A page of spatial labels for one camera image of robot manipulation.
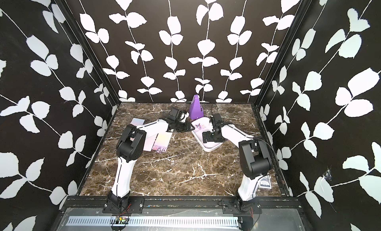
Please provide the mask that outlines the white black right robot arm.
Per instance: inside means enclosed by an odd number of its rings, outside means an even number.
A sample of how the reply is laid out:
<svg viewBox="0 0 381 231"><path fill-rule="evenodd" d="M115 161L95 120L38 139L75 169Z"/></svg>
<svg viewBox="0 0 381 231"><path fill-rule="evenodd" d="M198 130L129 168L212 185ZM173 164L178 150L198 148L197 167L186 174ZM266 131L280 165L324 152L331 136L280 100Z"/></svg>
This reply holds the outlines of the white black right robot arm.
<svg viewBox="0 0 381 231"><path fill-rule="evenodd" d="M272 169L267 143L246 134L233 124L203 132L202 140L204 143L222 143L229 140L239 149L240 166L244 175L238 188L238 196L245 202L254 199L259 181Z"/></svg>

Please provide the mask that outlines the lilac checked sticker sheet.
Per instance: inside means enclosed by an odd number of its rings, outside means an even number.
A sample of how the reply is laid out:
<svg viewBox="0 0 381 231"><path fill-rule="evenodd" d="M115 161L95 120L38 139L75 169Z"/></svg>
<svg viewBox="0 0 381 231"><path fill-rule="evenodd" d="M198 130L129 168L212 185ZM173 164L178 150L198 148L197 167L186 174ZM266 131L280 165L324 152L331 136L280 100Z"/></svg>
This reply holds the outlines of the lilac checked sticker sheet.
<svg viewBox="0 0 381 231"><path fill-rule="evenodd" d="M194 130L192 131L194 133L202 133L213 130L212 123L210 122L210 119L207 117L199 118L193 121L191 124L194 127Z"/></svg>

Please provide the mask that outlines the purple plastic object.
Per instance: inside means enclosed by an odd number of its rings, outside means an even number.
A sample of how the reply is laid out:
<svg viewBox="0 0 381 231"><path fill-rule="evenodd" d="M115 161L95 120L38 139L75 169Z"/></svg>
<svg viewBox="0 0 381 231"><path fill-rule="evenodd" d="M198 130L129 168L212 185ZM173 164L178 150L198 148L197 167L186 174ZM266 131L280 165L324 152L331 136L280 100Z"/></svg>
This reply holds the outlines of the purple plastic object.
<svg viewBox="0 0 381 231"><path fill-rule="evenodd" d="M199 95L194 95L189 108L190 120L197 120L204 117L203 108L200 104Z"/></svg>

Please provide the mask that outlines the small electronics board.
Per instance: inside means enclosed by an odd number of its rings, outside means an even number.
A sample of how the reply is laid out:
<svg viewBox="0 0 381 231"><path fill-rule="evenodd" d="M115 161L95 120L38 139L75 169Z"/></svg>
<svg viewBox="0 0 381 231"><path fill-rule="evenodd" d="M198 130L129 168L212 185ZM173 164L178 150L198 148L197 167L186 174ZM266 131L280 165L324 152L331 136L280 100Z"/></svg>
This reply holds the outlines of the small electronics board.
<svg viewBox="0 0 381 231"><path fill-rule="evenodd" d="M128 216L116 216L111 220L111 226L126 226L129 222Z"/></svg>

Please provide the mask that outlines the purple sticker sheet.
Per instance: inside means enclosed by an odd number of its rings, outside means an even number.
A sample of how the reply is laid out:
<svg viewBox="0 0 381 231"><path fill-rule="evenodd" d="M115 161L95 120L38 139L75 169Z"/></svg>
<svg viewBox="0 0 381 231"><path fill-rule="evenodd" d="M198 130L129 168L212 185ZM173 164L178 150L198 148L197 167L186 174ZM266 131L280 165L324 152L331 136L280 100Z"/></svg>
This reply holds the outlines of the purple sticker sheet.
<svg viewBox="0 0 381 231"><path fill-rule="evenodd" d="M155 151L156 153L166 152L169 146L172 134L173 134L172 132L159 133L153 144L152 150Z"/></svg>

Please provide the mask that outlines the blue playing card deck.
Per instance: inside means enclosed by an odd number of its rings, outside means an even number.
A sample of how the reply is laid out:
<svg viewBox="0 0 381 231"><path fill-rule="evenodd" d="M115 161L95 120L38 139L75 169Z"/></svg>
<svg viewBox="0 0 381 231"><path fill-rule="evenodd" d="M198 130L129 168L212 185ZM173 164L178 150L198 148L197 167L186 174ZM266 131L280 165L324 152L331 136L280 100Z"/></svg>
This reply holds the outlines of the blue playing card deck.
<svg viewBox="0 0 381 231"><path fill-rule="evenodd" d="M272 189L270 175L263 176L259 180L260 189Z"/></svg>

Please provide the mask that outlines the white plastic storage box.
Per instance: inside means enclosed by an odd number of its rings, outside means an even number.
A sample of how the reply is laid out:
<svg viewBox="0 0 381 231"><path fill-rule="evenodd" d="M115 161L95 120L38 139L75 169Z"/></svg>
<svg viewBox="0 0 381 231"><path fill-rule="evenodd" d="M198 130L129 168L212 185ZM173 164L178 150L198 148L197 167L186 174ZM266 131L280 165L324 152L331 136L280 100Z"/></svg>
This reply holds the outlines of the white plastic storage box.
<svg viewBox="0 0 381 231"><path fill-rule="evenodd" d="M214 141L212 135L213 126L209 118L202 117L193 121L191 124L194 127L192 134L205 152L212 152L223 144Z"/></svg>

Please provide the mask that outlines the pink sticker sheet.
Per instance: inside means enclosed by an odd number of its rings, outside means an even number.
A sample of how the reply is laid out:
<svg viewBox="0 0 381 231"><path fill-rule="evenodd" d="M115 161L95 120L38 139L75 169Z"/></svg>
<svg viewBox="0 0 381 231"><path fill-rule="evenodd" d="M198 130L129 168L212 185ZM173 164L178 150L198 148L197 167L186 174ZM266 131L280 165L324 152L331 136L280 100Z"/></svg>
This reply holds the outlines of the pink sticker sheet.
<svg viewBox="0 0 381 231"><path fill-rule="evenodd" d="M133 118L132 121L131 121L131 124L134 125L134 126L141 126L143 125L145 122L144 119L140 119L140 118Z"/></svg>
<svg viewBox="0 0 381 231"><path fill-rule="evenodd" d="M146 138L143 150L150 152L153 148L153 145L156 141L156 138L157 138L157 134L155 134L154 136Z"/></svg>

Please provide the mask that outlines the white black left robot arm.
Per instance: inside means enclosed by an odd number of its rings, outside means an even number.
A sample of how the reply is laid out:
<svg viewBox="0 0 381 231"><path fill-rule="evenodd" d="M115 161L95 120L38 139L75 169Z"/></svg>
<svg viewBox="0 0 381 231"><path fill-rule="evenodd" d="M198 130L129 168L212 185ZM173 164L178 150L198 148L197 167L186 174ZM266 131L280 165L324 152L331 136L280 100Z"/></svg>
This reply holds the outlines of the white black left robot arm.
<svg viewBox="0 0 381 231"><path fill-rule="evenodd" d="M129 124L117 144L118 169L110 192L110 199L119 201L129 197L133 169L137 159L142 155L147 138L164 132L189 132L192 130L194 130L194 126L187 119L184 122L159 119L141 126Z"/></svg>

